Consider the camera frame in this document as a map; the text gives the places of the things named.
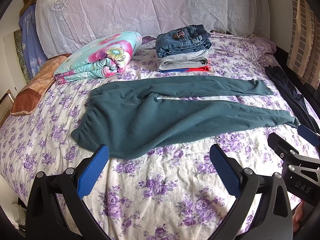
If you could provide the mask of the person's right hand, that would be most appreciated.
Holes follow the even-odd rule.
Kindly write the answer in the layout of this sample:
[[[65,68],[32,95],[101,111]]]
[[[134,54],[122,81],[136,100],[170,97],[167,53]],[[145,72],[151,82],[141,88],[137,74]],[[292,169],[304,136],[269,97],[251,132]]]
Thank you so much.
[[[301,200],[300,204],[295,209],[295,213],[292,216],[293,232],[296,232],[299,229],[300,220],[303,218],[304,204],[305,204],[305,202],[303,200]]]

